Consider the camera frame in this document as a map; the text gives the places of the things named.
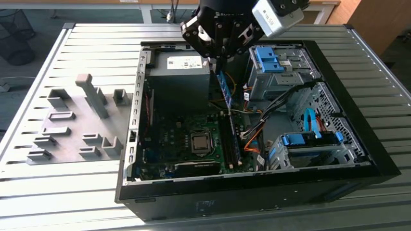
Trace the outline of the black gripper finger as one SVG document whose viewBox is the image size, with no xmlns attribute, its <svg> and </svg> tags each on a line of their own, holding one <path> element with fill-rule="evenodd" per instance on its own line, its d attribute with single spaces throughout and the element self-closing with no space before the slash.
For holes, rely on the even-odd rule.
<svg viewBox="0 0 411 231">
<path fill-rule="evenodd" d="M 215 41 L 205 36 L 205 31 L 197 18 L 192 18 L 180 24 L 181 36 L 197 53 L 208 59 L 212 65 L 212 72 L 221 70 L 221 55 Z"/>
<path fill-rule="evenodd" d="M 261 38 L 263 31 L 257 23 L 231 23 L 221 32 L 220 71 L 225 71 L 227 63 L 236 55 L 244 54 L 253 43 Z"/>
</svg>

